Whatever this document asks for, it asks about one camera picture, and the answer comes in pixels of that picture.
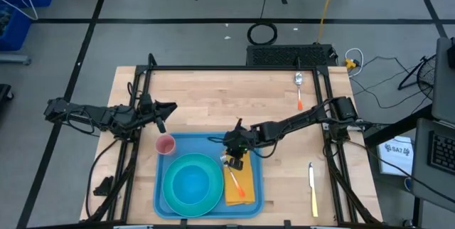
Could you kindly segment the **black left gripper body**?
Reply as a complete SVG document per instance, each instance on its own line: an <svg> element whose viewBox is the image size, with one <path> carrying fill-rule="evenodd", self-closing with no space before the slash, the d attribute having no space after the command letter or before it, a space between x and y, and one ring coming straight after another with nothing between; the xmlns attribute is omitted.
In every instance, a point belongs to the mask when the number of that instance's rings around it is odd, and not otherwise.
<svg viewBox="0 0 455 229"><path fill-rule="evenodd" d="M165 119L158 117L158 111L142 116L139 120L139 126L145 127L149 123L154 123L160 133L166 133Z"/></svg>

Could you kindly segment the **blue bin with parts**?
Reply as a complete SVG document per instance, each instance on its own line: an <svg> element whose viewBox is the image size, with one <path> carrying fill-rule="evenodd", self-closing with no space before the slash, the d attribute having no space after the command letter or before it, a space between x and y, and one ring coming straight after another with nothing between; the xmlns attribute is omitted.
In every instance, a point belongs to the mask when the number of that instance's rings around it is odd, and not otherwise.
<svg viewBox="0 0 455 229"><path fill-rule="evenodd" d="M20 50L31 20L9 5L0 4L0 51Z"/></svg>

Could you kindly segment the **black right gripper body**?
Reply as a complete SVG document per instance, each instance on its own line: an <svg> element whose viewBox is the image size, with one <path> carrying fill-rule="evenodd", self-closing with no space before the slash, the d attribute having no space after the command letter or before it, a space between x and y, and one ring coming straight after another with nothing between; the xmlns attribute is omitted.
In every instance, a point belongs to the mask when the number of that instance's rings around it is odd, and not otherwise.
<svg viewBox="0 0 455 229"><path fill-rule="evenodd" d="M252 133L246 129L234 129L223 137L225 153L234 158L242 158L251 148Z"/></svg>

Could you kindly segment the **knife with yellow handle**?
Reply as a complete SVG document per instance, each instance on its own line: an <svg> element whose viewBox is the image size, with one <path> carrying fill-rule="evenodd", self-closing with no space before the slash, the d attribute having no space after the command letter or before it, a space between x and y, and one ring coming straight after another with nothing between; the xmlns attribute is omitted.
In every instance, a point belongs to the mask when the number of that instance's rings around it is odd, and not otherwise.
<svg viewBox="0 0 455 229"><path fill-rule="evenodd" d="M313 164L309 163L309 186L311 189L311 211L312 216L317 218L319 216L317 199L316 199L316 190L315 190L315 180L314 180L314 167Z"/></svg>

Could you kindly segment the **grey desk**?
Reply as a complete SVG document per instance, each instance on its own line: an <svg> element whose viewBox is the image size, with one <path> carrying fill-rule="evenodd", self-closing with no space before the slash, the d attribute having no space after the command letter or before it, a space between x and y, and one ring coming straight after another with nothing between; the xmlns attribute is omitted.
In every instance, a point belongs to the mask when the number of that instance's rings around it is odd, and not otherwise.
<svg viewBox="0 0 455 229"><path fill-rule="evenodd" d="M455 139L455 129L428 119L417 121L414 143L411 192L434 205L455 212L455 175L440 171L427 163L429 132Z"/></svg>

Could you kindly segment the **pink plastic cup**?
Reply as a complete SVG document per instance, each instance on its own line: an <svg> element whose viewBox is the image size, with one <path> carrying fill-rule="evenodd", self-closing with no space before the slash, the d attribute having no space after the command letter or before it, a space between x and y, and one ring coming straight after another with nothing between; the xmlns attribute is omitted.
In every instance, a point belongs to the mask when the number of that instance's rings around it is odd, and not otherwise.
<svg viewBox="0 0 455 229"><path fill-rule="evenodd" d="M156 140L155 147L159 154L172 155L176 151L176 140L170 134L164 134Z"/></svg>

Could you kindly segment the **spoon with orange handle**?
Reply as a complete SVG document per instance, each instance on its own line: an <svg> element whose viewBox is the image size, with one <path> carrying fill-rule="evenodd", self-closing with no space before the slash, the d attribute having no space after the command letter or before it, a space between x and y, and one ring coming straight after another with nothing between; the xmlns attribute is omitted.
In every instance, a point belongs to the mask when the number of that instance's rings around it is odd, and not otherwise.
<svg viewBox="0 0 455 229"><path fill-rule="evenodd" d="M298 110L303 110L303 103L301 99L301 84L303 83L303 75L301 72L296 72L294 76L294 83L297 86Z"/></svg>

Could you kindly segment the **teal plastic plate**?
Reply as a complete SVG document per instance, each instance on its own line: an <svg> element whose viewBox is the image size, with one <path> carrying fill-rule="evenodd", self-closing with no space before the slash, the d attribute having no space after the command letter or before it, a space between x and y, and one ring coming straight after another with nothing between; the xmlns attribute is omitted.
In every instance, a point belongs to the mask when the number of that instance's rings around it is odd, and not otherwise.
<svg viewBox="0 0 455 229"><path fill-rule="evenodd" d="M167 168L162 194L168 207L186 218L209 213L220 202L224 179L220 165L205 154L178 157Z"/></svg>

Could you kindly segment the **grey computer monitor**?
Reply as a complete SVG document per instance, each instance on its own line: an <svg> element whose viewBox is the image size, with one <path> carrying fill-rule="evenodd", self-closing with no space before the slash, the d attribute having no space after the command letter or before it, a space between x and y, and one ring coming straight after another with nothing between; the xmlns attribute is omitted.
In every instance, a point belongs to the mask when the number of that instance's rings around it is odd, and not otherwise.
<svg viewBox="0 0 455 229"><path fill-rule="evenodd" d="M432 115L455 124L455 37L437 40Z"/></svg>

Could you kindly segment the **black floor device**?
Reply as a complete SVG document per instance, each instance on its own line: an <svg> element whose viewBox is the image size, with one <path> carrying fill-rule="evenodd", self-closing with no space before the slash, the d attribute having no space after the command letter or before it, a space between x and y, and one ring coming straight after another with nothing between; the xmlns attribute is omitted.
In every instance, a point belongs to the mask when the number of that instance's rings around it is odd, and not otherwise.
<svg viewBox="0 0 455 229"><path fill-rule="evenodd" d="M7 103L14 99L11 86L7 84L0 84L0 111L2 111Z"/></svg>

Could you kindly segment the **black aluminium table frame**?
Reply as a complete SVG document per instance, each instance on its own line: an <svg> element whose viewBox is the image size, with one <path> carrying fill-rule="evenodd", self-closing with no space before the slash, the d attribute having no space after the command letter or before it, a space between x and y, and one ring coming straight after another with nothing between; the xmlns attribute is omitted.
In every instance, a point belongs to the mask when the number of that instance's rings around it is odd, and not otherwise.
<svg viewBox="0 0 455 229"><path fill-rule="evenodd" d="M129 101L126 85L133 80L136 67L121 66L115 72L109 105ZM249 127L262 121L282 120L298 112L292 83L293 67L248 67L246 65L157 65L152 71L150 91L159 100L177 102L178 109L166 120L168 132L218 132L232 130L239 118ZM346 69L340 67L310 68L304 72L305 108L317 105L332 94L353 94ZM142 130L138 158L131 186L123 186L116 203L109 207L102 220L121 220L127 224L180 225L180 220L160 218L152 207L156 179L156 150L154 140L158 129L151 125ZM284 221L291 225L338 225L338 222L367 222L353 201L328 168L322 154L328 130L323 126L310 126L287 135L273 156L261 160L264 176L264 209L253 218L245 219L190 219L187 226L238 225L280 226ZM132 144L117 142L98 161L93 172L92 188L108 174L114 173L118 161L127 166ZM349 178L353 193L369 209L371 217L382 222L378 197L367 151L347 143L333 157L343 180ZM318 218L311 215L311 197L308 184L308 163L315 168Z"/></svg>

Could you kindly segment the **white paper sign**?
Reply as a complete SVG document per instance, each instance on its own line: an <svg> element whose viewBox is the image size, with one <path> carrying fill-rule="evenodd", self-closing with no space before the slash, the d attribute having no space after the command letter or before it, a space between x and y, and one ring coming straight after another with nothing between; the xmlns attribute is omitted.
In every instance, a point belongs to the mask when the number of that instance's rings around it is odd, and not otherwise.
<svg viewBox="0 0 455 229"><path fill-rule="evenodd" d="M397 136L376 146L378 157L380 158L379 170L381 174L394 176L406 176L405 173L387 164L390 163L405 171L412 173L414 158L413 142L409 137Z"/></svg>

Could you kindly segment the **black perforated computer case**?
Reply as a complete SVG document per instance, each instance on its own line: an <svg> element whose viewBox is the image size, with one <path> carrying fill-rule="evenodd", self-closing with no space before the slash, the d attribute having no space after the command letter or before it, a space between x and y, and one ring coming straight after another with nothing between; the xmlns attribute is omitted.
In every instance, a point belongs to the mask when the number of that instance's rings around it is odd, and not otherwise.
<svg viewBox="0 0 455 229"><path fill-rule="evenodd" d="M337 65L338 54L332 45L275 45L248 46L247 65L251 66L297 66Z"/></svg>

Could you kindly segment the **fork with orange handle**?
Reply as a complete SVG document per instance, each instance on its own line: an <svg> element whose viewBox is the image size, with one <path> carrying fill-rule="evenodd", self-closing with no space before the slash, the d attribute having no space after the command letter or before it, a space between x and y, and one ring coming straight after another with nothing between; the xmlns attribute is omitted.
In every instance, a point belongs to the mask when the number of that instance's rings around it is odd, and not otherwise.
<svg viewBox="0 0 455 229"><path fill-rule="evenodd" d="M226 155L222 155L220 157L220 160L221 160L222 165L229 171L230 176L231 176L231 178L232 178L232 180L234 182L234 185L235 185L235 187L237 189L237 192L238 192L239 196L243 198L245 196L245 192L243 191L243 189L240 186L239 182L237 181L234 173L232 172L232 170L231 170L231 168L229 166L229 162L227 161Z"/></svg>

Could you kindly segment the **blue plastic tray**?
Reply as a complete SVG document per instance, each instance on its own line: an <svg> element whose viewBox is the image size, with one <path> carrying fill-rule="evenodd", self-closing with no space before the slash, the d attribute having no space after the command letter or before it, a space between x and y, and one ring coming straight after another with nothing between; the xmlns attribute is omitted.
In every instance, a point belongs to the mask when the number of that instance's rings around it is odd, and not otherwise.
<svg viewBox="0 0 455 229"><path fill-rule="evenodd" d="M220 156L225 151L225 147L220 143L210 141L208 137L221 138L224 134L222 132L173 133L171 136L176 140L176 151L172 155L158 155L156 162L153 205L154 211L158 214L158 216L166 219L179 219L185 217L174 213L166 204L162 194L162 183L167 168L180 156L191 153L199 153L212 158L215 162L217 162L217 164L220 165L222 171L223 165L221 164ZM223 195L217 206L209 213L196 218L253 218L262 211L264 207L262 160L255 154L250 156L250 160L254 180L255 202L253 204L227 206L225 203L224 182Z"/></svg>

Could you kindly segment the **black clamp bracket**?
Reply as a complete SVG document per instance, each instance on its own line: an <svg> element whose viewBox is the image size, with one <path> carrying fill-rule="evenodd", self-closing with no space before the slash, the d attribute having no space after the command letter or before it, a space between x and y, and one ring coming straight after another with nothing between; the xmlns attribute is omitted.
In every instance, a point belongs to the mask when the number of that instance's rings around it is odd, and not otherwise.
<svg viewBox="0 0 455 229"><path fill-rule="evenodd" d="M113 180L113 176L104 177L100 185L93 190L93 194L95 196L108 196L112 188Z"/></svg>

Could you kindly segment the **black keyboard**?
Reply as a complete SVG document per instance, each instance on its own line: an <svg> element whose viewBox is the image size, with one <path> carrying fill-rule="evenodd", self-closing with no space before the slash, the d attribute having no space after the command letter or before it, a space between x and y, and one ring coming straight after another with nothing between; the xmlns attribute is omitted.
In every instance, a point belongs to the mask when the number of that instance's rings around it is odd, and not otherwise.
<svg viewBox="0 0 455 229"><path fill-rule="evenodd" d="M430 131L427 163L440 171L455 175L455 139Z"/></svg>

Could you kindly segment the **grey desk leg foot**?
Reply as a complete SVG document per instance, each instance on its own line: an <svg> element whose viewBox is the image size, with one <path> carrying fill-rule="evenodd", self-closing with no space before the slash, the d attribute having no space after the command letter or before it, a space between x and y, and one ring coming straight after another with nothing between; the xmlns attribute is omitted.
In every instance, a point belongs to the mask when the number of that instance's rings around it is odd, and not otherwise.
<svg viewBox="0 0 455 229"><path fill-rule="evenodd" d="M31 59L27 55L0 54L0 63L30 65Z"/></svg>

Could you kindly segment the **yellow cloth napkin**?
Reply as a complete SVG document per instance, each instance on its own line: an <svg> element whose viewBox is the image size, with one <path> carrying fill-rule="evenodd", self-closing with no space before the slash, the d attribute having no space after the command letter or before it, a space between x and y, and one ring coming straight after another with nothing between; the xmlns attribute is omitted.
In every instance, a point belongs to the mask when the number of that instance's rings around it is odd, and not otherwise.
<svg viewBox="0 0 455 229"><path fill-rule="evenodd" d="M243 157L243 168L241 171L231 169L233 175L237 179L244 196L241 196L237 190L237 186L232 179L230 171L225 166L223 167L223 176L225 182L225 203L227 206L235 206L240 204L253 204L255 202L255 189L250 160L250 153L247 152Z"/></svg>

